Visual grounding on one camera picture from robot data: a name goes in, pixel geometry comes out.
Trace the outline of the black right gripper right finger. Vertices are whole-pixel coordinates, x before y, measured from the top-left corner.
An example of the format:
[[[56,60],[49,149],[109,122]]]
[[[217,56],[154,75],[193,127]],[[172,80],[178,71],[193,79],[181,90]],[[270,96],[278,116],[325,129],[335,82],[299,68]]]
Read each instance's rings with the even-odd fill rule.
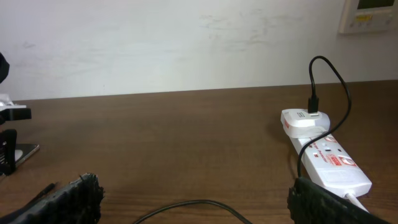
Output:
[[[304,177],[289,189],[287,208],[295,224],[389,224]]]

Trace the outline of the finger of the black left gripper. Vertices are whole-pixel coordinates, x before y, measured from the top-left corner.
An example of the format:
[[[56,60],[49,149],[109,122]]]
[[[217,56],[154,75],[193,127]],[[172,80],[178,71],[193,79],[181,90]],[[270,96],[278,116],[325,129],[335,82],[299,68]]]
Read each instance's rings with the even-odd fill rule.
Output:
[[[1,132],[1,174],[11,175],[16,170],[17,131],[7,129]]]

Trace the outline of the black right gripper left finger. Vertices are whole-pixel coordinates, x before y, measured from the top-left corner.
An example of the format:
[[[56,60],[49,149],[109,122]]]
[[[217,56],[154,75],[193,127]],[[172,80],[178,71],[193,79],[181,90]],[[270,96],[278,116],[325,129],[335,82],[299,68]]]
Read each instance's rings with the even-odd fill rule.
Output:
[[[1,223],[98,223],[102,199],[104,188],[97,175],[85,173],[56,192],[1,217]]]

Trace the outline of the black smartphone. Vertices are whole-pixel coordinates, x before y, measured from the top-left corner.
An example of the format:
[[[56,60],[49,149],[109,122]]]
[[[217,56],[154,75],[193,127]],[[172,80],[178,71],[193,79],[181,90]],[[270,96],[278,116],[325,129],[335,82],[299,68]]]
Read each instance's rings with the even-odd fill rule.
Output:
[[[16,144],[15,163],[19,167],[40,149],[39,144]]]

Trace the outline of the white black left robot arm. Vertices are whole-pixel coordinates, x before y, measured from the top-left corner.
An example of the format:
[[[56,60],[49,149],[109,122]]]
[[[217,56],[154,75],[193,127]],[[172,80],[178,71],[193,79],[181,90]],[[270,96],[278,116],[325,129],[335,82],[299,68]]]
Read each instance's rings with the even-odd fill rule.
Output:
[[[1,82],[9,73],[10,65],[1,54]],[[1,131],[1,174],[11,175],[16,170],[15,150],[16,150],[17,131],[6,129]]]

